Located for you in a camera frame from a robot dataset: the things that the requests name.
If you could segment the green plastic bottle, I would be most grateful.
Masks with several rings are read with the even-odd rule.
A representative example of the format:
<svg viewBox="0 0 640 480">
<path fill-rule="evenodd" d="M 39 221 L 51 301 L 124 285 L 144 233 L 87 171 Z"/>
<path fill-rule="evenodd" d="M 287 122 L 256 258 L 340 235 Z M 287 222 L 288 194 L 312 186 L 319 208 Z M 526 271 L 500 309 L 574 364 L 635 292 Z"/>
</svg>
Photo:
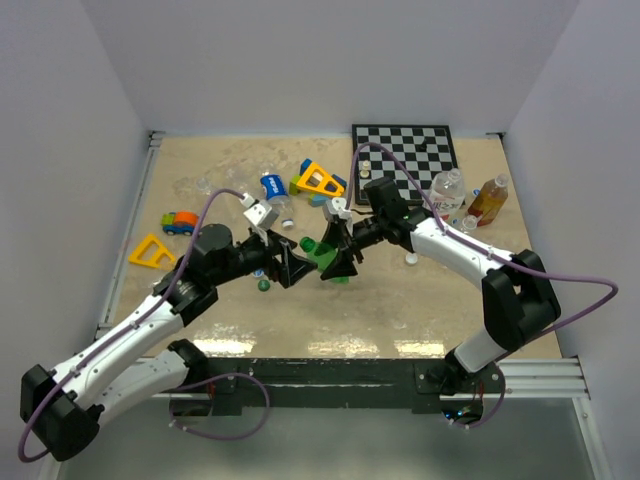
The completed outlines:
<svg viewBox="0 0 640 480">
<path fill-rule="evenodd" d="M 336 250 L 330 245 L 317 242 L 307 236 L 300 240 L 300 248 L 305 252 L 307 258 L 316 264 L 320 274 L 325 271 L 337 255 Z"/>
</svg>

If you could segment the green bottle cap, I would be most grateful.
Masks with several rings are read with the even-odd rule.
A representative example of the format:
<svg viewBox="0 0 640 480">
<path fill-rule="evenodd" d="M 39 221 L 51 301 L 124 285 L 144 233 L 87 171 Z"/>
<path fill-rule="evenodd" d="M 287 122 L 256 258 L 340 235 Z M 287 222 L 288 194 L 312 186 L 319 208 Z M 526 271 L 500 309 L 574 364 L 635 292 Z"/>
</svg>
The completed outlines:
<svg viewBox="0 0 640 480">
<path fill-rule="evenodd" d="M 270 282 L 266 279 L 262 279 L 258 282 L 258 289 L 261 292 L 266 292 L 270 289 Z"/>
</svg>

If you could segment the Pepsi label clear bottle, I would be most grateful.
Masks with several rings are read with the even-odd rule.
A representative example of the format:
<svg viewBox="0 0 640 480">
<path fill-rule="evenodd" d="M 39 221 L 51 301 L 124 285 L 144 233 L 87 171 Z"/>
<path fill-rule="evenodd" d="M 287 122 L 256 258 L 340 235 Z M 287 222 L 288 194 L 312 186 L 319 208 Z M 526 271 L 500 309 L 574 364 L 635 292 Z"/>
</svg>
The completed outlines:
<svg viewBox="0 0 640 480">
<path fill-rule="evenodd" d="M 277 211 L 281 226 L 290 230 L 295 226 L 294 209 L 281 176 L 275 172 L 264 172 L 260 177 L 266 201 Z"/>
</svg>

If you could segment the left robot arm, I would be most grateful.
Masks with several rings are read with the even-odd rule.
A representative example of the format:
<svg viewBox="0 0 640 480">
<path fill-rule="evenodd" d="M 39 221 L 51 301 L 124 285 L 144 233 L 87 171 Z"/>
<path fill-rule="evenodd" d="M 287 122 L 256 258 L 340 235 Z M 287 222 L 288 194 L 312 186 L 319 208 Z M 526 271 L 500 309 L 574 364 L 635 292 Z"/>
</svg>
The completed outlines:
<svg viewBox="0 0 640 480">
<path fill-rule="evenodd" d="M 38 459 L 25 452 L 30 434 L 58 461 L 84 450 L 100 430 L 108 400 L 119 397 L 108 391 L 112 382 L 131 374 L 144 352 L 208 310 L 218 299 L 218 286 L 262 270 L 289 288 L 314 271 L 312 261 L 295 254 L 296 246 L 272 230 L 252 232 L 239 243 L 222 224 L 194 233 L 176 267 L 125 321 L 56 367 L 36 364 L 23 374 L 19 413 L 25 430 L 19 459 Z"/>
</svg>

